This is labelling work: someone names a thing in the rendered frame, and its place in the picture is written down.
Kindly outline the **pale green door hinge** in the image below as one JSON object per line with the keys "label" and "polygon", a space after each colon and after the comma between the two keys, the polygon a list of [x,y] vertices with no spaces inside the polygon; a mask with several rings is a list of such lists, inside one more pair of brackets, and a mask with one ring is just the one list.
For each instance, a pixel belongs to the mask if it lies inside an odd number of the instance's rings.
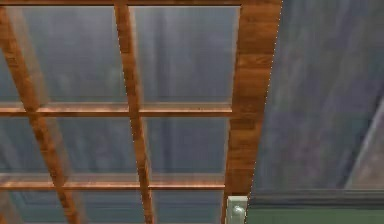
{"label": "pale green door hinge", "polygon": [[229,196],[227,199],[225,224],[244,224],[247,204],[247,196]]}

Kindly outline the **brown wooden glass-pane door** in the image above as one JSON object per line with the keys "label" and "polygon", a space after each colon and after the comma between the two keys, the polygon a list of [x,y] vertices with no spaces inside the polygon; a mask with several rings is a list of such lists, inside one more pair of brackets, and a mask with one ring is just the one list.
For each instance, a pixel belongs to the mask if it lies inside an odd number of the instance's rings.
{"label": "brown wooden glass-pane door", "polygon": [[225,224],[281,0],[0,0],[0,224]]}

